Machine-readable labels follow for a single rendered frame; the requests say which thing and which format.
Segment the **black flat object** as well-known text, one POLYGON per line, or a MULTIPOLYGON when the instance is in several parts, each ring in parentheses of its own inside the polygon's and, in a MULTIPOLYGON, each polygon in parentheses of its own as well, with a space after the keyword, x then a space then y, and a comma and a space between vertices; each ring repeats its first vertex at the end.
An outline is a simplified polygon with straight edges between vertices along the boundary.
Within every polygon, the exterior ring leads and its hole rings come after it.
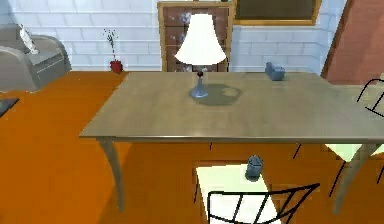
POLYGON ((0 118, 11 109, 17 102, 18 98, 9 98, 9 99, 1 99, 0 100, 0 118))

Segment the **blue grey cup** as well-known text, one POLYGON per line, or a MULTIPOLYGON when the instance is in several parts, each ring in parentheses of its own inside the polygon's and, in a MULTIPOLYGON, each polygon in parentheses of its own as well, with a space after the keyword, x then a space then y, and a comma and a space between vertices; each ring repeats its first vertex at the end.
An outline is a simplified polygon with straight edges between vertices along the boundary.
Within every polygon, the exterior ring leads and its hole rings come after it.
POLYGON ((261 175, 262 168, 263 160, 257 155, 250 156, 248 158, 245 177, 250 181, 257 181, 261 175))

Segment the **brown room door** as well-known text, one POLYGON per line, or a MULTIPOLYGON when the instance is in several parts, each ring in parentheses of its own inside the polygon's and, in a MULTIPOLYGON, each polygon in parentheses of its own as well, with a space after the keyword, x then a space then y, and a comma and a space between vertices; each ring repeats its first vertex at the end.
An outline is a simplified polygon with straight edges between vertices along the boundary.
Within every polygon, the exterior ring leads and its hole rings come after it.
POLYGON ((384 72, 384 0, 347 0, 321 77, 363 85, 384 72))

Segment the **red pot house plant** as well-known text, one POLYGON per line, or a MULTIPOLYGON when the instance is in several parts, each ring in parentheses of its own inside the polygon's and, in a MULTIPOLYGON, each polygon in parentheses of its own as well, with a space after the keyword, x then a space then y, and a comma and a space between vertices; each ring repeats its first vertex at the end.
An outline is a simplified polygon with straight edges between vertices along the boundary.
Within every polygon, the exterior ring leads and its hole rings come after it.
POLYGON ((123 72, 123 64, 117 59, 115 50, 116 40, 118 39, 116 31, 113 29, 104 29, 104 35, 112 50, 113 59, 110 61, 110 68, 114 73, 121 74, 123 72))

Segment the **blue box on table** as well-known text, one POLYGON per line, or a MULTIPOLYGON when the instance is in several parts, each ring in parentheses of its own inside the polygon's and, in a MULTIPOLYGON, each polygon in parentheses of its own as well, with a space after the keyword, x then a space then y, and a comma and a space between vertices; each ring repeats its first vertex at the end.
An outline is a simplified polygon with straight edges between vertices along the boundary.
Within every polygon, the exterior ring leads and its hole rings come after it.
POLYGON ((267 62, 265 66, 265 73, 272 81, 282 81, 285 76, 285 69, 280 66, 275 66, 271 62, 267 62))

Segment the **white cloth on sofa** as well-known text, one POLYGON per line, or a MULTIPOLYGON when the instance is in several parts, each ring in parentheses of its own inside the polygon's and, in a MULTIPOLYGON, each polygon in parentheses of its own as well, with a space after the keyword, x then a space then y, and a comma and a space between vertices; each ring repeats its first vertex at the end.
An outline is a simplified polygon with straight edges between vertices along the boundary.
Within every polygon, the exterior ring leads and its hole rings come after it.
POLYGON ((20 24, 19 27, 20 27, 19 35, 20 35, 24 45, 29 49, 31 54, 38 54, 39 50, 36 48, 31 36, 29 35, 29 33, 25 30, 25 28, 22 24, 20 24))

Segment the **white shade table lamp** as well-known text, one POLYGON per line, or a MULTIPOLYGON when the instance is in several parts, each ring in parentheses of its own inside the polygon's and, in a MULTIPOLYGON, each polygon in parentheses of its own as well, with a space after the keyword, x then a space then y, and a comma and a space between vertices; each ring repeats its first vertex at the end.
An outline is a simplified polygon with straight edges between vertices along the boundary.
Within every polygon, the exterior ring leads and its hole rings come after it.
POLYGON ((213 16, 210 14, 193 14, 185 39, 177 51, 175 58, 187 65, 198 68, 198 81, 190 91, 193 98, 203 98, 208 95, 203 85, 204 67, 224 61, 227 56, 219 44, 213 16))

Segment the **grey wooden table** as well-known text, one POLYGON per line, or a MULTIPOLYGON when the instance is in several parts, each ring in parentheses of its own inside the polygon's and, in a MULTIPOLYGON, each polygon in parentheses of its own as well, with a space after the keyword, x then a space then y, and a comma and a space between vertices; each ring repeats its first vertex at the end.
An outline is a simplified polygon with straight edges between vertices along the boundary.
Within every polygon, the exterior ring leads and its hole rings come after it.
POLYGON ((213 72, 209 94, 193 99, 191 72, 133 72, 81 137, 103 147, 118 189, 117 142, 316 143, 358 146, 335 192, 340 210, 365 161, 384 144, 384 119, 315 74, 272 81, 262 73, 213 72))

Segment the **grey sofa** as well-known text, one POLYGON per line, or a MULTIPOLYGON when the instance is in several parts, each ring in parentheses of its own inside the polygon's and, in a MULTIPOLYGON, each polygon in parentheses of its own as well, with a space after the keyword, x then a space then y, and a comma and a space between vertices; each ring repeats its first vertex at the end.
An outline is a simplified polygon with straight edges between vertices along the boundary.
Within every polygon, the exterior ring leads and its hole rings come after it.
POLYGON ((64 45, 55 37, 31 35, 32 54, 17 24, 0 25, 0 92, 35 92, 71 70, 64 45))

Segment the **brown wooden chest of drawers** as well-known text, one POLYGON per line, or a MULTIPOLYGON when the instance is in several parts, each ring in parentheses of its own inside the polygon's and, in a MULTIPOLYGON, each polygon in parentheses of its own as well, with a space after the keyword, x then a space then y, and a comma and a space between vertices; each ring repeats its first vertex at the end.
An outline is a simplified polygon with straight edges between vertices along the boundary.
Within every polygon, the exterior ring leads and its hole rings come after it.
POLYGON ((214 23, 218 42, 226 54, 226 59, 216 65, 207 65, 209 72, 227 72, 233 29, 233 3, 221 1, 159 1, 158 21, 162 70, 166 72, 192 72, 195 66, 184 64, 175 58, 186 36, 190 16, 210 14, 214 23))

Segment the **gold framed dark picture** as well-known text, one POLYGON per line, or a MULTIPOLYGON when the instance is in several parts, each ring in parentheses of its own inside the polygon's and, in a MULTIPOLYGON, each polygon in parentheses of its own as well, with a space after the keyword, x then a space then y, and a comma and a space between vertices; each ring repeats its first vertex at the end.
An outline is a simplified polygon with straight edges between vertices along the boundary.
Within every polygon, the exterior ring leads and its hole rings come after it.
POLYGON ((232 0, 236 25, 313 26, 322 0, 232 0))

